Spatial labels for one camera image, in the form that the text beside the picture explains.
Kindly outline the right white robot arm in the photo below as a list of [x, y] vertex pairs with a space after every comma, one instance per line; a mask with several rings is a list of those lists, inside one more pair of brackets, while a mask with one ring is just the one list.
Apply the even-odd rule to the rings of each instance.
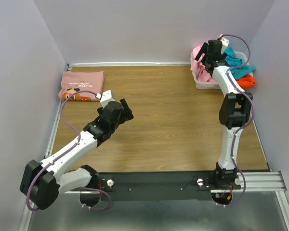
[[212, 173], [197, 177], [200, 190], [239, 189], [236, 156], [239, 139], [244, 127], [250, 122], [252, 95], [237, 84], [227, 63], [225, 48], [228, 41], [221, 38], [205, 42], [195, 57], [213, 77], [224, 100], [219, 110], [219, 121], [223, 128], [223, 142], [220, 157]]

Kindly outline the bright pink t shirt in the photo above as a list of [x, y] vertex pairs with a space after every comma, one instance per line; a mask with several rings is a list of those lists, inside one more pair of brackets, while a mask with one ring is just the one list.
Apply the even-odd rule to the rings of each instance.
[[192, 51], [193, 61], [190, 70], [196, 74], [196, 78], [200, 82], [216, 82], [216, 80], [206, 71], [205, 66], [201, 62], [204, 54], [201, 55], [199, 61], [195, 60], [195, 57], [199, 53], [200, 49], [201, 46], [197, 46]]

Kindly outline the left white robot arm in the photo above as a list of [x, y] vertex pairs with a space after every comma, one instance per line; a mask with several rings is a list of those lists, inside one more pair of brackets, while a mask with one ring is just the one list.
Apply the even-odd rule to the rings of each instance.
[[134, 118], [125, 99], [100, 100], [98, 117], [88, 123], [77, 136], [61, 150], [39, 162], [31, 160], [25, 166], [20, 192], [26, 196], [26, 206], [31, 211], [44, 210], [54, 203], [61, 193], [84, 187], [92, 190], [97, 178], [91, 168], [66, 173], [76, 161], [110, 139], [119, 125]]

